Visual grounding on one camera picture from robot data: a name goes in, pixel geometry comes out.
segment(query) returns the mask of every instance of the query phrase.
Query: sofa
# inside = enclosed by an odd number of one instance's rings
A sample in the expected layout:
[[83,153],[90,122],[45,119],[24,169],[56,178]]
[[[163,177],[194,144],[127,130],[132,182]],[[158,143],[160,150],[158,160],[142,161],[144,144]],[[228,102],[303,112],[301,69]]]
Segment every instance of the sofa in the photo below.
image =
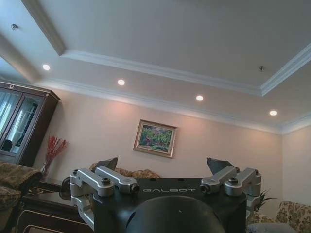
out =
[[0,233],[9,232],[14,226],[22,196],[41,177],[41,172],[31,167],[0,162]]
[[286,223],[299,233],[311,233],[311,206],[291,201],[281,202],[276,219],[254,212],[248,224]]

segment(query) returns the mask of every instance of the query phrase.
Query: framed painting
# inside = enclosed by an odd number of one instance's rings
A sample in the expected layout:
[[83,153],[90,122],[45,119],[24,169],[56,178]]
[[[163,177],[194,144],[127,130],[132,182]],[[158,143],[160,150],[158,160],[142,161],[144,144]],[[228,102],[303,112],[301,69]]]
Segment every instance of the framed painting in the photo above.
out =
[[140,120],[133,150],[172,158],[177,128]]

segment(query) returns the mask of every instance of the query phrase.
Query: picture frame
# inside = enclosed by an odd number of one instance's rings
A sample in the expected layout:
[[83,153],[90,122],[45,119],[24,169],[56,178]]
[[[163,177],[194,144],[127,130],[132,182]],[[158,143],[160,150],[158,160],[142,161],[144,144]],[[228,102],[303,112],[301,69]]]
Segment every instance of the picture frame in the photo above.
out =
[[177,127],[140,120],[133,150],[173,157]]

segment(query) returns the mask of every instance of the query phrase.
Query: patterned upholstery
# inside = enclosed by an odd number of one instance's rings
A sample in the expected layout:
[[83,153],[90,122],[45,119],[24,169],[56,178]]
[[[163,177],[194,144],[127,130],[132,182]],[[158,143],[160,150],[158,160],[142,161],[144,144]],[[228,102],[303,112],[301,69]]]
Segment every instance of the patterned upholstery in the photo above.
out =
[[264,222],[277,222],[275,219],[270,218],[266,215],[263,215],[258,212],[253,212],[252,216],[249,218],[247,224],[253,224],[253,223],[264,223]]
[[16,206],[20,198],[20,191],[0,186],[0,210]]
[[311,233],[311,206],[283,201],[276,219],[279,222],[288,223],[299,233]]
[[10,215],[16,213],[14,207],[41,177],[41,172],[31,167],[0,162],[0,231],[10,230],[14,221]]
[[31,167],[0,162],[0,186],[20,190],[33,176],[41,178],[42,174]]
[[116,168],[115,171],[123,176],[134,178],[160,178],[160,176],[151,170],[128,171],[122,168]]

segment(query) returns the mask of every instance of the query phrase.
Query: cabinet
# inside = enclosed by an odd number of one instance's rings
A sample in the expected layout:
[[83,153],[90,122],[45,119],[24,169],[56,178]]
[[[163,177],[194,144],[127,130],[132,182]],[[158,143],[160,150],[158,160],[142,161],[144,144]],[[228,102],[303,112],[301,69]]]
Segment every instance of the cabinet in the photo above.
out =
[[58,102],[50,90],[0,82],[0,161],[33,165]]

